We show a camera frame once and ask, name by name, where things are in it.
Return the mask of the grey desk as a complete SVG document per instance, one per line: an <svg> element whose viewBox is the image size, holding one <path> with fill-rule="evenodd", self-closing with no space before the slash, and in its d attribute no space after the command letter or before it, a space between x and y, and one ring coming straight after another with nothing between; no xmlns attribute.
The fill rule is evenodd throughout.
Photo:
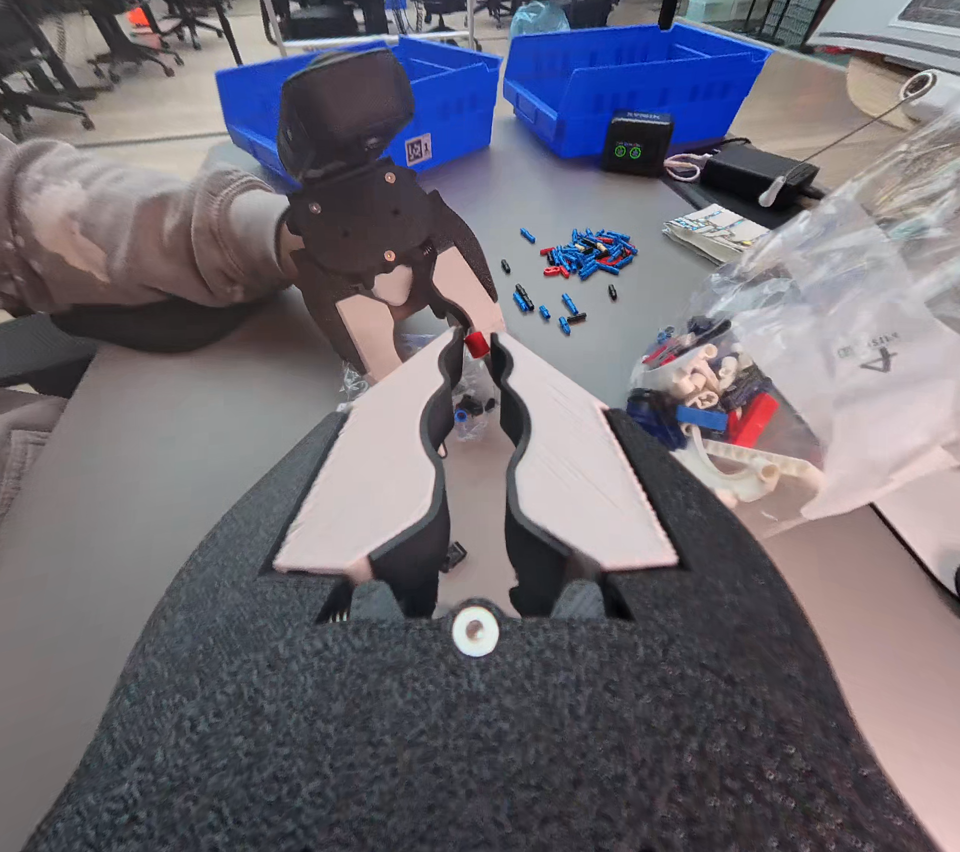
<svg viewBox="0 0 960 852"><path fill-rule="evenodd" d="M207 349L98 355L2 524L2 850L75 771L178 570L334 408L294 291ZM886 774L958 850L958 606L862 508L767 538Z"/></svg>

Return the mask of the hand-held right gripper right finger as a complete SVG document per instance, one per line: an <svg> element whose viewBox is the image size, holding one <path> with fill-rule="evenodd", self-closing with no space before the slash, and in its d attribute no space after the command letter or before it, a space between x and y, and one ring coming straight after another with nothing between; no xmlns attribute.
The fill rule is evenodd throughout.
<svg viewBox="0 0 960 852"><path fill-rule="evenodd" d="M678 554L608 421L609 406L506 333L491 338L513 515L603 573Z"/></svg>

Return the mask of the small black box green display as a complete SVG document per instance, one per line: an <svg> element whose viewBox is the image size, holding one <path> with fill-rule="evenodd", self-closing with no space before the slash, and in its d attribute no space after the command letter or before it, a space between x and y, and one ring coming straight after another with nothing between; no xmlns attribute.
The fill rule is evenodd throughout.
<svg viewBox="0 0 960 852"><path fill-rule="evenodd" d="M600 168L604 172L660 178L674 134L672 115L619 109L606 128Z"/></svg>

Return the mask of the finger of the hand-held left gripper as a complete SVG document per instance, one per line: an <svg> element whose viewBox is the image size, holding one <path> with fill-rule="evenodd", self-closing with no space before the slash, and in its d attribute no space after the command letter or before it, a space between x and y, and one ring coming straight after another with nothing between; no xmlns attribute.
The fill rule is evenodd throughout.
<svg viewBox="0 0 960 852"><path fill-rule="evenodd" d="M402 365L396 351L396 326L422 306L422 297L415 290L414 270L405 264L379 273L370 287L357 283L337 302L339 317L368 383L382 381Z"/></svg>
<svg viewBox="0 0 960 852"><path fill-rule="evenodd" d="M434 291L450 323L458 324L464 334L505 333L507 326L501 307L472 266L455 247L440 252L434 263Z"/></svg>

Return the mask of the person's left forearm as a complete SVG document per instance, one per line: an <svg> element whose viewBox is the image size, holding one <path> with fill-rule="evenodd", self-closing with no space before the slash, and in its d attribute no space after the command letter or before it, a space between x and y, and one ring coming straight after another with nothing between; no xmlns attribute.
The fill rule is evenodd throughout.
<svg viewBox="0 0 960 852"><path fill-rule="evenodd" d="M230 165L208 162L186 181L57 140L2 136L2 311L258 301L296 282L303 242L288 207Z"/></svg>

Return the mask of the pale blue plastic bag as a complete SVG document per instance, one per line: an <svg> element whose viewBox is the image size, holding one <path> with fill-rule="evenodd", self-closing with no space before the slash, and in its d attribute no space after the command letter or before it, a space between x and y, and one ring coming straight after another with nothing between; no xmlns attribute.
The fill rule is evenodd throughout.
<svg viewBox="0 0 960 852"><path fill-rule="evenodd" d="M564 3L557 0L532 0L521 4L510 19L510 40L534 34L570 32L570 20Z"/></svg>

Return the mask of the small printed booklet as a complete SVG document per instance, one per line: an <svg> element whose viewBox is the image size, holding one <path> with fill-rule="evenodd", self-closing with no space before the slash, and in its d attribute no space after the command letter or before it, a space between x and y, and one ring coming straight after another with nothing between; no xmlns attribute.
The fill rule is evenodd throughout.
<svg viewBox="0 0 960 852"><path fill-rule="evenodd" d="M770 232L765 226L713 203L665 222L662 234L718 266L739 261Z"/></svg>

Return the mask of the blue storage bin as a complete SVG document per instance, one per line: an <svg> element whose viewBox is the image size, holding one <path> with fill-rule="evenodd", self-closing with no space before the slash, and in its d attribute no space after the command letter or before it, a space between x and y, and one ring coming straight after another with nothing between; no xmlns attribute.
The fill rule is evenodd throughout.
<svg viewBox="0 0 960 852"><path fill-rule="evenodd" d="M772 49L697 24L553 31L510 41L503 96L562 158L599 155L620 110L666 114L672 143L726 136Z"/></svg>
<svg viewBox="0 0 960 852"><path fill-rule="evenodd" d="M411 82L414 116L383 153L398 166L422 172L488 147L498 99L501 58L437 41L401 36L331 52L389 48ZM313 50L218 70L222 118L232 142L270 172L285 191L295 180L276 147L282 84L321 54Z"/></svg>

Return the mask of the black power adapter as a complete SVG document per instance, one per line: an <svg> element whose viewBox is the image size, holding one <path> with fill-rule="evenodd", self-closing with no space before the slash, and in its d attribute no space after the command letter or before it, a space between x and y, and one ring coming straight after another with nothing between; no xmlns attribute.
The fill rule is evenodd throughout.
<svg viewBox="0 0 960 852"><path fill-rule="evenodd" d="M819 173L820 167L809 160L727 142L705 160L698 182L764 209L784 211L808 192Z"/></svg>

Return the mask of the small clear plastic bag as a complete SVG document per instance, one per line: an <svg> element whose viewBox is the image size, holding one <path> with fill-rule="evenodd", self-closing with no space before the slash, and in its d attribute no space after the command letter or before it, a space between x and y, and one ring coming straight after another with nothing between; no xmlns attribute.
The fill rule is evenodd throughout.
<svg viewBox="0 0 960 852"><path fill-rule="evenodd" d="M343 375L350 440L375 440L386 451L424 455L447 441L479 438L498 408L484 360L465 350L463 336L400 335L402 363L381 381L360 387L359 373Z"/></svg>

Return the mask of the large clear toy brick bag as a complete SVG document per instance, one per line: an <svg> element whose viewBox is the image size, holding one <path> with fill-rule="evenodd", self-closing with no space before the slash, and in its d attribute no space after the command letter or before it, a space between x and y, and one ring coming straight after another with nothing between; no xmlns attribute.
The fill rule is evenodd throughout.
<svg viewBox="0 0 960 852"><path fill-rule="evenodd" d="M630 398L760 539L958 467L958 100L714 271Z"/></svg>

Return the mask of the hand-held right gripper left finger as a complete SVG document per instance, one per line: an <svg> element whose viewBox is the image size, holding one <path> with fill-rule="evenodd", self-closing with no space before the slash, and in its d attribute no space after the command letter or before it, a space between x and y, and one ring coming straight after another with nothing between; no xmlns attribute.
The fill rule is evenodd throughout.
<svg viewBox="0 0 960 852"><path fill-rule="evenodd" d="M448 550L439 447L453 429L451 387L464 333L450 328L345 414L271 566L352 582L417 582Z"/></svg>

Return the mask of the pile of blue toy pins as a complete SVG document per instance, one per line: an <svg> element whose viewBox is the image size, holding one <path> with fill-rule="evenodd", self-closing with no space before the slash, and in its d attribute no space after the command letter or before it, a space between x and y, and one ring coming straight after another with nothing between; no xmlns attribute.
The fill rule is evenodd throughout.
<svg viewBox="0 0 960 852"><path fill-rule="evenodd" d="M500 270L504 276L513 277L510 300L520 314L537 316L542 324L556 326L566 337L570 337L572 330L586 323L589 317L571 295L574 282L596 280L603 286L606 299L617 303L616 279L640 254L632 237L615 229L574 227L568 237L546 246L540 246L534 233L525 227L519 230L519 235L535 257L531 259L535 265L531 266L530 275L558 282L559 306L553 309L543 298L531 294L520 281L520 273L513 269L509 260L502 258Z"/></svg>

